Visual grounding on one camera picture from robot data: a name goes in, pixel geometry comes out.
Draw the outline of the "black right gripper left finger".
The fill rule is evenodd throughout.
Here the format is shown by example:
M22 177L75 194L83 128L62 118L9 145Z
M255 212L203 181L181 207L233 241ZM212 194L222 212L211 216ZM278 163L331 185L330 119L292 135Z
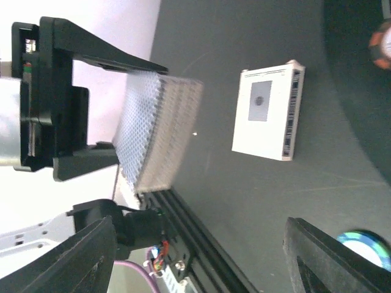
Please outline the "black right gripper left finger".
M1 292L106 292L117 251L111 217L97 220L1 279Z

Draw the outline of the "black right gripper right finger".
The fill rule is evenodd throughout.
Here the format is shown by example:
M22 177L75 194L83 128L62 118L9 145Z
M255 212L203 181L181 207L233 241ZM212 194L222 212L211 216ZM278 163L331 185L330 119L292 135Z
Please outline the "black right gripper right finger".
M283 250L294 292L390 292L390 272L301 218L289 217Z

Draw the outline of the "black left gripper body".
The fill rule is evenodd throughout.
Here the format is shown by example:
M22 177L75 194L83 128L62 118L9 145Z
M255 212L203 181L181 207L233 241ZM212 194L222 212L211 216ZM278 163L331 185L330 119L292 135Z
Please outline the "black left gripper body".
M20 79L21 169L62 172L87 145L89 91L73 85L69 21L12 24L12 77Z

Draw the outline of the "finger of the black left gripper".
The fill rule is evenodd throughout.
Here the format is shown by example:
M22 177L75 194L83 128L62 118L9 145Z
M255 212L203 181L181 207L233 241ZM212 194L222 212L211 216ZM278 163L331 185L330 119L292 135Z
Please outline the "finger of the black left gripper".
M119 163L115 148L109 142L97 142L72 154L53 159L53 178L61 182Z
M169 72L166 67L128 54L63 18L41 17L39 33L40 52L61 52L71 59L109 71L141 70L159 74Z

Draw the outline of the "green poker chip stack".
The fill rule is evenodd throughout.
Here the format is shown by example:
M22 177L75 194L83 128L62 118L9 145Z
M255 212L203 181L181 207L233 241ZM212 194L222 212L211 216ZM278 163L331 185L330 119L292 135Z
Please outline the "green poker chip stack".
M390 245L371 231L346 231L337 240L367 261L390 272Z

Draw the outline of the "blue backed card deck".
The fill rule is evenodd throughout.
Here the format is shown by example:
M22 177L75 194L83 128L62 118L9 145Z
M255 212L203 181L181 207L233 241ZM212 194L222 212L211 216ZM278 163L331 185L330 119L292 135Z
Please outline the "blue backed card deck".
M180 168L202 100L203 83L152 71L128 75L116 155L132 192L169 189Z

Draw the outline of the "orange chips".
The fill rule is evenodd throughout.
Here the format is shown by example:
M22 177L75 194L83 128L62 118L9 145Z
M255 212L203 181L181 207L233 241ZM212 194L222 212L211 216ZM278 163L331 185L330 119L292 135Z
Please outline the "orange chips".
M373 63L383 70L390 70L390 18L372 33L368 48Z

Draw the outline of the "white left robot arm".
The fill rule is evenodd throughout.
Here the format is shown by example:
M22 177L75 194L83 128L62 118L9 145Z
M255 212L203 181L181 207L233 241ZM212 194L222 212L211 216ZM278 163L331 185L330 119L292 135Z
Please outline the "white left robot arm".
M1 164L36 172L53 169L66 181L118 164L114 146L87 144L89 91L72 84L73 61L104 70L167 74L166 67L132 56L63 18L12 25L10 75L1 78ZM2 278L2 292L106 292L117 251L106 215L82 222L76 234Z

